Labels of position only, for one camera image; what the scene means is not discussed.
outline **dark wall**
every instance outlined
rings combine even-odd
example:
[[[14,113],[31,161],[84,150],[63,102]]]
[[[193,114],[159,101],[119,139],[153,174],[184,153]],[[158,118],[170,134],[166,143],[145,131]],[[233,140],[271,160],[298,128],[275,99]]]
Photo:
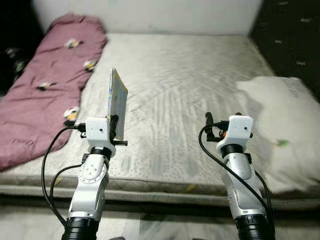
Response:
[[[265,0],[251,38],[278,76],[301,78],[320,98],[319,0]]]
[[[34,53],[44,34],[30,0],[3,1],[0,7],[0,51],[8,47]]]

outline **white wall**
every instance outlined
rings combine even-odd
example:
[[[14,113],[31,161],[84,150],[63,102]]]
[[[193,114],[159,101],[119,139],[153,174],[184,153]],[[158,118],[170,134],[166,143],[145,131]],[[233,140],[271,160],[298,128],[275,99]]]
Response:
[[[73,12],[100,17],[110,32],[249,33],[262,0],[33,0],[44,30]]]

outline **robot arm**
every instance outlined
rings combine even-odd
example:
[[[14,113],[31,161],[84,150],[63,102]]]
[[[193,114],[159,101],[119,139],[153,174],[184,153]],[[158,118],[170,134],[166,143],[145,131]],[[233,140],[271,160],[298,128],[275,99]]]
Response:
[[[116,154],[117,141],[113,141],[110,133],[117,124],[112,121],[111,118],[110,124],[107,118],[90,117],[81,128],[90,154],[78,172],[78,185],[71,200],[63,240],[96,239],[109,182],[109,161]]]
[[[261,197],[255,170],[251,165],[251,156],[244,153],[246,144],[252,137],[253,119],[237,114],[230,116],[229,121],[214,123],[209,112],[206,118],[207,125],[209,122],[210,126],[220,129],[220,137],[215,137],[212,130],[206,131],[210,134],[207,141],[217,142],[216,149],[221,154],[223,163]],[[239,239],[275,239],[273,227],[267,218],[267,210],[260,200],[229,171],[223,173],[222,179],[227,189],[227,199]]]

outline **black cable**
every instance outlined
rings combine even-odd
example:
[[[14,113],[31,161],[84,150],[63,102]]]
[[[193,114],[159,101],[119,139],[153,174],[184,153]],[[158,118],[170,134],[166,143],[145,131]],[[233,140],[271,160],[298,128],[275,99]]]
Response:
[[[262,183],[263,185],[263,188],[264,188],[264,191],[265,191],[265,196],[266,196],[266,200],[267,200],[267,205],[268,205],[268,208],[270,210],[271,213],[273,213],[272,211],[272,204],[271,204],[271,193],[270,193],[270,190],[265,182],[265,180],[262,178],[262,176],[257,172],[257,171],[254,171],[255,172],[255,175],[259,178],[260,182]]]
[[[216,158],[214,155],[212,155],[204,146],[204,144],[202,143],[202,134],[203,132],[207,129],[207,128],[212,128],[214,127],[213,124],[211,125],[206,125],[204,126],[200,132],[199,132],[199,137],[198,137],[198,141],[200,144],[200,147],[202,148],[202,150],[210,157],[212,158],[217,164],[219,164],[221,167],[223,167],[226,171],[228,171],[232,176],[234,176],[240,183],[242,183],[258,200],[259,202],[262,204],[262,206],[264,207],[265,211],[266,211],[266,217],[268,219],[269,224],[272,227],[273,233],[275,232],[275,227],[274,227],[274,221],[272,219],[272,213],[270,211],[270,209],[268,208],[268,206],[266,205],[266,203],[264,202],[264,200],[259,196],[259,194],[248,184],[246,183],[241,177],[239,177],[234,171],[232,171],[232,169],[230,169],[227,165],[225,165],[222,161],[220,161],[218,158]]]
[[[73,165],[73,166],[67,166],[67,167],[61,169],[60,171],[58,171],[58,173],[54,176],[54,178],[51,181],[50,192],[49,192],[49,198],[50,198],[50,200],[52,202],[52,205],[55,205],[55,203],[54,203],[54,187],[55,187],[55,183],[56,183],[56,180],[59,177],[59,175],[62,174],[66,170],[81,167],[81,165],[82,164]]]
[[[47,189],[46,189],[46,182],[45,182],[45,166],[46,166],[46,160],[47,160],[47,156],[52,148],[52,146],[55,144],[56,140],[58,139],[58,137],[66,130],[68,129],[75,129],[76,127],[65,127],[62,130],[60,130],[57,135],[55,135],[54,139],[52,140],[52,142],[50,143],[48,149],[46,150],[43,160],[42,160],[42,167],[41,167],[41,187],[42,187],[42,192],[43,192],[43,196],[45,198],[45,200],[47,201],[47,203],[49,204],[51,210],[53,211],[53,213],[57,216],[57,218],[59,219],[59,221],[61,222],[61,224],[66,227],[67,226],[67,222],[66,220],[61,216],[61,214],[58,212],[58,210],[56,209],[56,207],[53,205],[53,203],[51,202],[51,200],[49,199],[48,193],[47,193]]]

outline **white mattress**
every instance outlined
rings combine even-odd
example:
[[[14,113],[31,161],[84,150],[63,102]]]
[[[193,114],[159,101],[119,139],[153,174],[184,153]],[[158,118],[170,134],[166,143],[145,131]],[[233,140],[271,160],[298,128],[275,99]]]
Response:
[[[242,112],[237,81],[272,76],[271,70],[245,36],[108,34],[95,73],[81,97],[78,120],[104,117],[109,74],[116,68],[128,88],[125,139],[110,161],[106,198],[126,201],[190,203],[225,206],[221,168],[198,144],[205,113],[215,121]],[[259,138],[250,141],[254,167],[263,175]],[[87,142],[74,131],[61,150],[49,154],[47,183],[63,167],[79,164]],[[207,144],[215,153],[215,145]],[[0,173],[0,193],[41,195],[42,158]],[[55,196],[71,197],[77,170],[58,179]],[[275,200],[278,208],[304,208],[319,199]]]

